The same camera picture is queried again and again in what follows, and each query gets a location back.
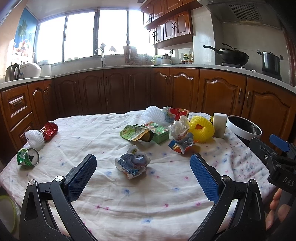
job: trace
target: range hood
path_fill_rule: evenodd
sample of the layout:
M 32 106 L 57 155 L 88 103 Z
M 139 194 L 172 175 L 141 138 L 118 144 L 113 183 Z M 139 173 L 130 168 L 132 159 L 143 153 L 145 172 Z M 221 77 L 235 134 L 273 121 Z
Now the range hood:
M 273 8 L 264 0 L 198 0 L 222 23 L 246 22 L 281 28 Z

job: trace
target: green can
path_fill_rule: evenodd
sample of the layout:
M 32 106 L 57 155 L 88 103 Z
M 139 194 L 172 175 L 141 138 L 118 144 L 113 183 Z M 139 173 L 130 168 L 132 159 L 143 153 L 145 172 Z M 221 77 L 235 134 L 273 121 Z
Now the green can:
M 17 163 L 29 167 L 36 166 L 39 163 L 39 153 L 34 148 L 22 148 L 17 152 Z

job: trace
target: countertop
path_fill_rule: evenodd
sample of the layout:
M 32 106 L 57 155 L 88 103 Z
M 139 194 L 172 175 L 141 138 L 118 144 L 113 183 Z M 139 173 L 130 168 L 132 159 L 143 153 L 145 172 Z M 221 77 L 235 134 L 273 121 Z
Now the countertop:
M 82 73 L 82 72 L 87 72 L 87 71 L 94 71 L 94 70 L 103 70 L 103 69 L 118 69 L 118 68 L 165 68 L 165 67 L 183 67 L 183 68 L 199 68 L 199 69 L 218 69 L 218 70 L 224 70 L 224 71 L 229 71 L 233 73 L 239 73 L 239 74 L 245 74 L 248 76 L 252 76 L 258 79 L 266 80 L 268 82 L 274 83 L 282 88 L 285 88 L 294 94 L 296 94 L 296 88 L 290 86 L 289 84 L 282 82 L 280 80 L 277 80 L 273 77 L 253 72 L 251 70 L 247 69 L 239 69 L 239 68 L 234 68 L 234 67 L 227 67 L 227 66 L 222 66 L 222 65 L 211 65 L 211 64 L 162 64 L 162 65 L 123 65 L 123 66 L 107 66 L 107 67 L 98 67 L 98 68 L 92 68 L 92 69 L 83 69 L 83 70 L 78 70 L 78 71 L 73 71 L 69 73 L 64 73 L 64 74 L 59 74 L 55 76 L 44 76 L 44 77 L 37 77 L 37 78 L 28 78 L 28 79 L 21 79 L 21 80 L 14 80 L 14 81 L 9 81 L 5 83 L 0 84 L 0 90 L 6 89 L 8 87 L 13 87 L 16 85 L 20 84 L 26 84 L 38 80 L 47 80 L 47 79 L 54 79 L 70 74 L 77 74 L 77 73 Z

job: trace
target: drawer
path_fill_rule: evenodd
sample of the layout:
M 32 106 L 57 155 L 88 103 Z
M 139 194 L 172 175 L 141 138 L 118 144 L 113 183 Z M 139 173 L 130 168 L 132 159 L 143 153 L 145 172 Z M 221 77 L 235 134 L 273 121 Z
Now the drawer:
M 9 129 L 32 112 L 27 85 L 1 92 L 3 109 Z
M 25 137 L 26 131 L 36 129 L 37 126 L 32 112 L 23 118 L 14 128 L 12 128 L 10 133 L 18 150 L 27 143 L 27 139 Z

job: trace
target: metal bolt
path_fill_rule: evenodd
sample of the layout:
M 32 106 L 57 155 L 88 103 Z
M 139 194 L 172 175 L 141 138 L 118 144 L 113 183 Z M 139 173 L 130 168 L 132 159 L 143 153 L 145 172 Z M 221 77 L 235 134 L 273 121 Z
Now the metal bolt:
M 253 185 L 257 184 L 256 180 L 254 180 L 254 179 L 250 179 L 250 183 L 252 183 Z
M 57 176 L 55 180 L 56 180 L 56 182 L 60 182 L 61 180 L 63 180 L 63 177 L 62 176 Z
M 36 183 L 35 180 L 31 180 L 31 181 L 29 181 L 29 185 L 30 185 L 30 186 L 34 185 L 35 183 Z
M 223 177 L 222 177 L 222 180 L 223 180 L 224 182 L 229 182 L 229 181 L 230 181 L 230 177 L 229 177 L 229 176 L 223 176 Z

